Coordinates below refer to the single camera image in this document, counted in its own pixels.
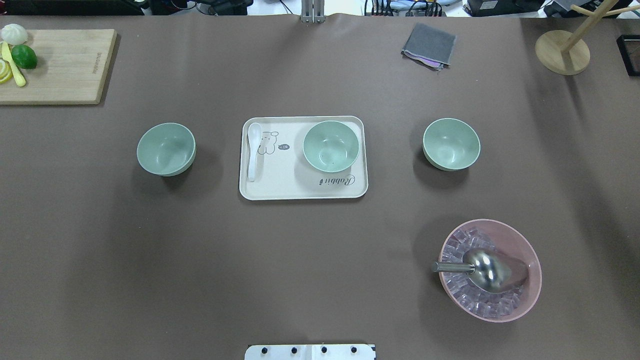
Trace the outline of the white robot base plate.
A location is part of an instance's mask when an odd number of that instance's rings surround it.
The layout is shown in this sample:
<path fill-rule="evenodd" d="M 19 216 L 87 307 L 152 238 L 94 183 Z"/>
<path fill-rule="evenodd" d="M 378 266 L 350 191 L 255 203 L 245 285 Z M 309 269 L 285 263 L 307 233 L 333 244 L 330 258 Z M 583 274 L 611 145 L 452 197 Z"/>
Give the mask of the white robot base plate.
<path fill-rule="evenodd" d="M 376 360 L 373 344 L 256 344 L 247 347 L 245 360 Z"/>

